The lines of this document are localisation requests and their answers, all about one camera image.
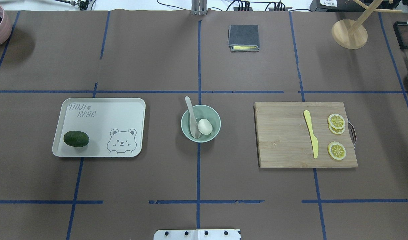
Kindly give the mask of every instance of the cutting board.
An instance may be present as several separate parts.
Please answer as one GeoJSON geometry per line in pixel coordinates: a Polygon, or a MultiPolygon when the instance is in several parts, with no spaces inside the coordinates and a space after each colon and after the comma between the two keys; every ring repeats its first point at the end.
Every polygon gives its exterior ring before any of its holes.
{"type": "Polygon", "coordinates": [[[355,148],[348,129],[333,134],[328,128],[328,116],[347,115],[342,102],[256,102],[254,115],[260,167],[357,167],[355,148]],[[318,138],[318,158],[313,158],[312,143],[303,111],[312,117],[313,133],[318,138]],[[346,149],[343,160],[328,154],[328,144],[341,143],[346,149]]]}

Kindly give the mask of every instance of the cable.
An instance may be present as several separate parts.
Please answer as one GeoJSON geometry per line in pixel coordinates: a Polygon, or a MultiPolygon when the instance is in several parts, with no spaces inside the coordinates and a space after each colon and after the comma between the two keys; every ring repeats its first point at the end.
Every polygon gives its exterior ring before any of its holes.
{"type": "Polygon", "coordinates": [[[266,12],[267,8],[268,8],[269,5],[272,4],[272,3],[274,4],[274,8],[276,7],[276,3],[275,3],[275,2],[270,2],[270,3],[266,6],[266,8],[264,9],[264,12],[266,12]]]}
{"type": "Polygon", "coordinates": [[[91,4],[90,11],[93,10],[93,6],[94,6],[94,4],[96,3],[96,1],[97,1],[97,0],[94,0],[93,3],[91,4]]]}
{"type": "MultiPolygon", "coordinates": [[[[209,8],[209,9],[219,9],[219,8],[209,8]]],[[[219,9],[219,10],[223,12],[223,10],[222,10],[222,9],[219,9]]]]}
{"type": "Polygon", "coordinates": [[[312,12],[312,10],[310,9],[292,9],[292,10],[288,10],[288,12],[297,11],[297,10],[307,10],[309,12],[312,12]]]}
{"type": "Polygon", "coordinates": [[[229,4],[229,6],[228,6],[228,8],[226,9],[226,11],[229,10],[230,6],[232,6],[232,4],[233,4],[234,2],[240,2],[240,3],[241,3],[241,6],[242,6],[242,1],[241,1],[241,0],[235,0],[235,1],[231,2],[231,4],[229,4]]]}
{"type": "Polygon", "coordinates": [[[161,5],[164,5],[164,6],[168,6],[168,7],[174,7],[174,8],[178,8],[178,9],[182,9],[182,10],[187,10],[187,9],[184,9],[184,8],[181,8],[181,7],[176,7],[176,6],[173,6],[173,5],[168,5],[168,4],[160,3],[158,0],[157,0],[157,3],[159,3],[159,4],[161,4],[161,5]]]}
{"type": "Polygon", "coordinates": [[[70,4],[70,1],[67,1],[67,0],[55,0],[55,1],[62,2],[62,3],[69,3],[69,4],[70,4]]]}

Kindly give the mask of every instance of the yellow butter knife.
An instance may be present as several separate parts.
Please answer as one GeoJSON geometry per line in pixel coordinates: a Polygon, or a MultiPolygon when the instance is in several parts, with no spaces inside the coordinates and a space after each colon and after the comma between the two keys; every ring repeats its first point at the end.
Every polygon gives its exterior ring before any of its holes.
{"type": "Polygon", "coordinates": [[[313,135],[312,119],[310,118],[310,112],[304,111],[304,119],[306,120],[307,128],[309,129],[310,141],[312,142],[313,158],[318,158],[318,139],[313,135]]]}

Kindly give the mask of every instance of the pink bowl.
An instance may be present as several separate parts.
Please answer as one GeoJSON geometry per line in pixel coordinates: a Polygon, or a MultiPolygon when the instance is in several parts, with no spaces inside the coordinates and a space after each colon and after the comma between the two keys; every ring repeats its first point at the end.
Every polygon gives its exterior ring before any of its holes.
{"type": "Polygon", "coordinates": [[[4,11],[3,7],[0,5],[0,10],[3,11],[3,20],[0,23],[0,45],[3,44],[7,39],[10,37],[12,33],[12,23],[10,18],[7,16],[6,12],[4,11]]]}

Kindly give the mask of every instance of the white spoon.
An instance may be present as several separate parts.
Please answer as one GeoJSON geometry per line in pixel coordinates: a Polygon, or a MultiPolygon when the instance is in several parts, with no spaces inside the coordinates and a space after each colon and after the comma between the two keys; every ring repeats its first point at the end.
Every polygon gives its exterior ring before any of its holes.
{"type": "Polygon", "coordinates": [[[186,96],[185,101],[186,101],[186,105],[188,106],[188,109],[189,109],[189,114],[191,116],[191,121],[190,121],[190,124],[189,124],[189,129],[191,131],[191,135],[192,135],[193,138],[199,138],[199,137],[201,137],[201,133],[200,133],[200,131],[198,131],[198,123],[197,123],[197,120],[195,119],[195,114],[194,114],[194,111],[192,109],[191,99],[188,96],[186,96]]]}

